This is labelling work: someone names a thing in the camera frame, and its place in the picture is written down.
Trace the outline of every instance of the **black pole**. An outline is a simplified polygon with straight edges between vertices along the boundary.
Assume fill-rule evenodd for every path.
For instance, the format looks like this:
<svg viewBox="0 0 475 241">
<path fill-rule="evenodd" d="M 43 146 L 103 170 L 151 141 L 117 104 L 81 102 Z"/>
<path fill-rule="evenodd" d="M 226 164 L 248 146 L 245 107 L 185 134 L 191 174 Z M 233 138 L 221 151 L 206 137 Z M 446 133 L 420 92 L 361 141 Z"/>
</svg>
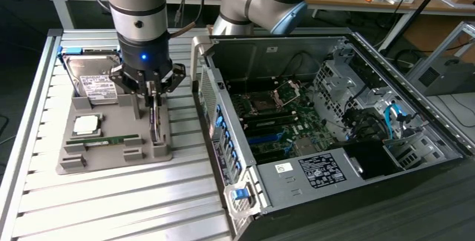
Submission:
<svg viewBox="0 0 475 241">
<path fill-rule="evenodd" d="M 417 16 L 420 15 L 421 11 L 424 10 L 426 4 L 429 3 L 430 0 L 424 0 L 420 6 L 417 7 L 416 11 L 413 11 L 413 14 L 410 15 L 410 18 L 408 19 L 406 23 L 401 27 L 400 31 L 397 32 L 396 36 L 393 37 L 392 41 L 386 45 L 385 49 L 380 51 L 380 54 L 382 56 L 386 56 L 389 50 L 392 49 L 394 43 L 397 40 L 401 38 L 404 32 L 406 31 L 408 27 L 410 26 L 412 22 L 416 20 Z"/>
</svg>

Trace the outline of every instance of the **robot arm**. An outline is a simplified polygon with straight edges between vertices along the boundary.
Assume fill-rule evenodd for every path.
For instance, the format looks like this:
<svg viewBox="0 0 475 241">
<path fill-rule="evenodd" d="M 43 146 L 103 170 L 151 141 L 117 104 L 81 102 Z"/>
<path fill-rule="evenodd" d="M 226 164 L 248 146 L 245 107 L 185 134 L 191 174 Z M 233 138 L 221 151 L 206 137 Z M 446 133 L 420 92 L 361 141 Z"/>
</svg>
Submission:
<svg viewBox="0 0 475 241">
<path fill-rule="evenodd" d="M 126 93 L 142 95 L 149 106 L 153 96 L 171 91 L 185 76 L 183 65 L 171 64 L 167 54 L 166 1 L 109 0 L 109 9 L 122 57 L 110 79 Z"/>
<path fill-rule="evenodd" d="M 213 35 L 248 35 L 252 23 L 270 34 L 288 34 L 305 11 L 304 0 L 221 0 Z"/>
<path fill-rule="evenodd" d="M 167 54 L 166 0 L 109 0 L 109 9 L 122 58 L 110 79 L 127 94 L 142 95 L 149 106 L 185 77 L 183 65 L 171 64 Z M 304 0 L 222 0 L 213 34 L 250 34 L 252 22 L 272 34 L 285 34 L 305 10 Z"/>
</svg>

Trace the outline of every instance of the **warning label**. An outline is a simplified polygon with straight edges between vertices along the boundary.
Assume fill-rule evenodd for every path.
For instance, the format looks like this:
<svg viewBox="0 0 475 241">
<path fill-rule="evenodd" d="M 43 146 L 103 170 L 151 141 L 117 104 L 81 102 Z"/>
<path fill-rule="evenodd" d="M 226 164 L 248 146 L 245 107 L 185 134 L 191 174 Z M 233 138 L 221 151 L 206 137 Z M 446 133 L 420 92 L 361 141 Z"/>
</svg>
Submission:
<svg viewBox="0 0 475 241">
<path fill-rule="evenodd" d="M 81 83 L 86 96 L 90 100 L 117 98 L 115 85 L 109 76 L 81 76 Z"/>
<path fill-rule="evenodd" d="M 298 163 L 313 188 L 320 188 L 346 180 L 332 154 L 300 159 Z"/>
</svg>

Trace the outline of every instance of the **motherboard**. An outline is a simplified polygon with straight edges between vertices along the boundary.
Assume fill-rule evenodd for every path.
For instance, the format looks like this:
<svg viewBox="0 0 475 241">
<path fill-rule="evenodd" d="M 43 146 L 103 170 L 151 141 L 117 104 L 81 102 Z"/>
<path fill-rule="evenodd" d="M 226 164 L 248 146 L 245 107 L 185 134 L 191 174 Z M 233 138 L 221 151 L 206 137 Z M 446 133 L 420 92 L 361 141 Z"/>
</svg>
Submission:
<svg viewBox="0 0 475 241">
<path fill-rule="evenodd" d="M 269 91 L 230 94 L 257 164 L 325 151 L 336 141 L 298 81 L 282 80 Z"/>
</svg>

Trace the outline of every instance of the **screw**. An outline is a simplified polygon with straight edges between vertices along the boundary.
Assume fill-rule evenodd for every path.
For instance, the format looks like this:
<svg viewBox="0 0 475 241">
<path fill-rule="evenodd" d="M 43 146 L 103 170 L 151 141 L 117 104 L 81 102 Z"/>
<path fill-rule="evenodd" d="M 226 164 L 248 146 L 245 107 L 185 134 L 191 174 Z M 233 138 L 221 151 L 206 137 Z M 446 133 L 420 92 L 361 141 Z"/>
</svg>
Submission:
<svg viewBox="0 0 475 241">
<path fill-rule="evenodd" d="M 133 22 L 133 26 L 134 26 L 135 28 L 141 28 L 141 27 L 142 27 L 142 22 L 141 22 L 139 20 L 135 20 L 135 21 Z"/>
</svg>

